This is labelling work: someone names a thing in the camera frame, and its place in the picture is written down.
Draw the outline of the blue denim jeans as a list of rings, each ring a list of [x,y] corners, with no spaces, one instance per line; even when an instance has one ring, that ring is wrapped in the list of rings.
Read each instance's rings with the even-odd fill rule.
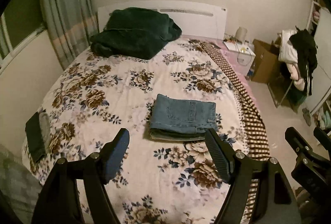
[[[149,129],[198,134],[218,130],[216,104],[198,100],[171,99],[158,94],[151,113]]]

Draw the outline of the brown checkered blanket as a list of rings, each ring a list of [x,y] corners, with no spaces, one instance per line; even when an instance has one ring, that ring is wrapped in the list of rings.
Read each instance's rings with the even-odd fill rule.
[[[244,125],[244,134],[247,138],[248,157],[258,161],[268,160],[270,152],[265,125],[258,108],[240,81],[239,75],[214,43],[199,41],[199,46],[222,69],[233,85],[235,96],[241,106],[241,122]]]

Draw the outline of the folded blue jeans stack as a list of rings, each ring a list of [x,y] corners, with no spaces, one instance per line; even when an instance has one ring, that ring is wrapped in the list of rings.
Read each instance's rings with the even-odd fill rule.
[[[180,141],[180,142],[201,141],[205,139],[205,135],[203,133],[188,134],[188,133],[170,132],[161,129],[151,129],[150,136],[152,139],[156,139],[156,140]]]

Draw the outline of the black grey folded cloth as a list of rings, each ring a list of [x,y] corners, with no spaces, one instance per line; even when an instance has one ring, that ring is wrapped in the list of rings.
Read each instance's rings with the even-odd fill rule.
[[[25,133],[33,163],[38,163],[49,152],[50,119],[45,110],[32,115],[25,124]]]

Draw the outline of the white bedside table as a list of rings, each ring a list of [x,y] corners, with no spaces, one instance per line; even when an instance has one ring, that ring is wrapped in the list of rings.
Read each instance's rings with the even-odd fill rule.
[[[248,42],[223,41],[230,55],[232,63],[239,69],[239,73],[246,76],[253,65],[256,54],[252,50],[252,44]]]

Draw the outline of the large brown cardboard box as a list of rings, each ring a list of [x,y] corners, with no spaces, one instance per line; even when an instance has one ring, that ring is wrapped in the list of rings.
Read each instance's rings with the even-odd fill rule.
[[[255,68],[251,80],[267,84],[274,76],[278,64],[279,48],[258,39],[253,40],[253,45],[255,47]]]

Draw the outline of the beige table lamp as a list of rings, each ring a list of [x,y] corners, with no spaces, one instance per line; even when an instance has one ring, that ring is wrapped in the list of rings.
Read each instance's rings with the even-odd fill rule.
[[[239,27],[235,33],[235,39],[238,42],[244,42],[247,36],[247,29],[245,27]]]

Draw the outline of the dark green folded blanket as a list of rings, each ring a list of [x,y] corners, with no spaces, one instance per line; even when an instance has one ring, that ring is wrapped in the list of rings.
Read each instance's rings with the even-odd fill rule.
[[[104,30],[90,38],[90,48],[100,57],[150,60],[181,35],[182,29],[167,14],[129,7],[111,13]]]

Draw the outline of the white bed headboard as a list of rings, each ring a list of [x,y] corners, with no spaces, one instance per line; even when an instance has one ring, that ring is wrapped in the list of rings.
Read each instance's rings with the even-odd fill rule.
[[[98,8],[98,27],[103,30],[114,10],[139,7],[169,15],[183,35],[224,39],[227,9],[219,6],[175,0],[131,1]]]

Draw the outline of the white wardrobe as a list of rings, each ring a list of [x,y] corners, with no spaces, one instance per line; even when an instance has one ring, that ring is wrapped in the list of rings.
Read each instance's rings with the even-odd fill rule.
[[[307,125],[312,125],[314,116],[324,119],[323,127],[330,123],[330,11],[323,0],[313,0],[307,29],[311,31],[317,45],[317,68],[313,71],[312,94],[305,100],[303,117]]]

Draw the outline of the grey green curtain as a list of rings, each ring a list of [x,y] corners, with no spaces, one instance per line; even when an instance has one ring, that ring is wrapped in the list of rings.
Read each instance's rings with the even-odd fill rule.
[[[92,0],[40,0],[40,6],[55,54],[66,69],[98,32]]]

